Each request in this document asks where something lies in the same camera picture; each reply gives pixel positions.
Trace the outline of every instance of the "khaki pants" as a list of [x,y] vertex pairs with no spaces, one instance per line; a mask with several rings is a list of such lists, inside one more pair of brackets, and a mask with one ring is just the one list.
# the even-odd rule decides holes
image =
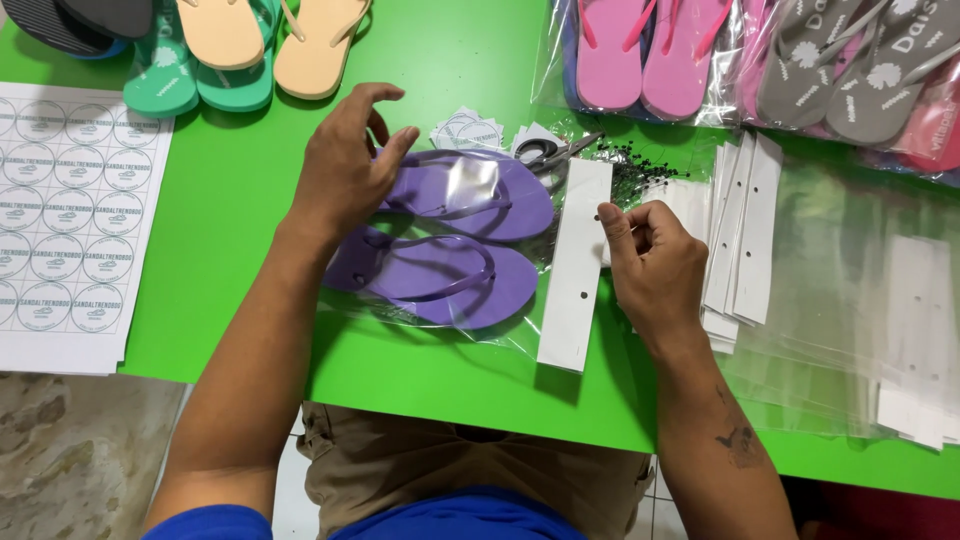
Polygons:
[[306,493],[320,534],[472,485],[546,503],[590,540],[623,540],[647,490],[650,455],[303,402]]

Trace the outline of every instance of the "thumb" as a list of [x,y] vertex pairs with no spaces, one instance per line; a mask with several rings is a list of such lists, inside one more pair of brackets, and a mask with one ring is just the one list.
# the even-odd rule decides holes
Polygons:
[[396,178],[396,170],[400,161],[407,155],[410,148],[417,142],[420,130],[410,126],[396,132],[383,147],[383,152],[373,162],[373,173],[379,178]]
[[615,270],[629,264],[636,258],[636,247],[627,216],[623,215],[617,205],[611,203],[600,203],[597,215],[600,216],[600,223],[603,224],[607,242],[610,244],[611,268]]

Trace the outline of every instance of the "printed flower logo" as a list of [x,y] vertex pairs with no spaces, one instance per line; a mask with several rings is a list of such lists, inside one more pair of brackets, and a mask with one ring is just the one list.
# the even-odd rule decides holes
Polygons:
[[875,65],[867,75],[867,82],[877,90],[883,90],[884,85],[892,88],[900,82],[900,67],[890,62]]
[[797,47],[794,48],[793,53],[790,54],[790,60],[799,62],[800,67],[807,69],[808,67],[813,67],[813,64],[819,56],[820,52],[817,50],[816,43],[801,41],[797,43]]
[[916,7],[917,0],[894,0],[893,4],[890,5],[890,9],[897,15],[912,12]]
[[177,53],[170,47],[157,47],[153,60],[156,67],[167,67],[177,63]]

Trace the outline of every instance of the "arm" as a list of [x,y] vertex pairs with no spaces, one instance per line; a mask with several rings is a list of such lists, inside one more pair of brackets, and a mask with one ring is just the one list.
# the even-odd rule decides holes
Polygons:
[[597,209],[616,299],[657,369],[658,456],[691,538],[797,538],[773,462],[700,323],[707,246],[661,202]]
[[[144,530],[185,510],[241,504],[271,519],[276,468],[300,400],[324,270],[369,217],[419,134],[390,137],[372,105],[403,90],[358,85],[307,143],[290,211],[174,431]],[[370,127],[384,151],[376,162]]]

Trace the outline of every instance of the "purple flip-flop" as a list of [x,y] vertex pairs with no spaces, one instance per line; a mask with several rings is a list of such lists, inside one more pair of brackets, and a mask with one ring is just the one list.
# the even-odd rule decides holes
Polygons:
[[324,285],[382,297],[440,326],[470,330],[519,311],[537,269],[510,248],[460,234],[404,240],[361,225],[326,267]]
[[408,154],[379,210],[437,219],[495,242],[536,236],[554,216],[546,187],[522,162],[485,150]]

